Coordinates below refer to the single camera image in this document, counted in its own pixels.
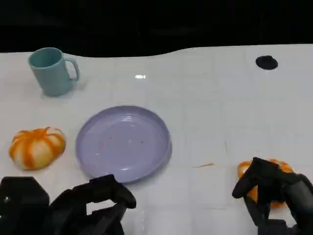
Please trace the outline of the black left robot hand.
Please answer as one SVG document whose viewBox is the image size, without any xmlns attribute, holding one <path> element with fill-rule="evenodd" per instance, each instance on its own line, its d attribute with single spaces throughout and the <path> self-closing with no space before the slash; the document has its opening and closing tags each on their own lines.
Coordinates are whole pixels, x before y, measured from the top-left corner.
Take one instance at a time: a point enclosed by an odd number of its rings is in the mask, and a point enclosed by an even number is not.
<svg viewBox="0 0 313 235">
<path fill-rule="evenodd" d="M 87 213 L 88 203 L 111 200 L 111 207 Z M 62 192 L 48 208 L 45 235 L 122 235 L 121 220 L 127 209 L 136 208 L 133 194 L 114 175 L 89 180 Z"/>
</svg>

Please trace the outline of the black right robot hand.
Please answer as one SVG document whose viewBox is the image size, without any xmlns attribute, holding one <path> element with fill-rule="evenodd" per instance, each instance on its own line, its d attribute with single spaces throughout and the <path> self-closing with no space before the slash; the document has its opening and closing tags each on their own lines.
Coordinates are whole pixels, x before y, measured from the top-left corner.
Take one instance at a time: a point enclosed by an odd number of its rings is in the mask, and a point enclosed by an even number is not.
<svg viewBox="0 0 313 235">
<path fill-rule="evenodd" d="M 259 235 L 311 235 L 313 233 L 313 185 L 303 174 L 286 173 L 278 164 L 253 158 L 235 185 L 232 196 L 243 198 Z M 285 202 L 296 225 L 270 219 L 270 204 Z"/>
</svg>

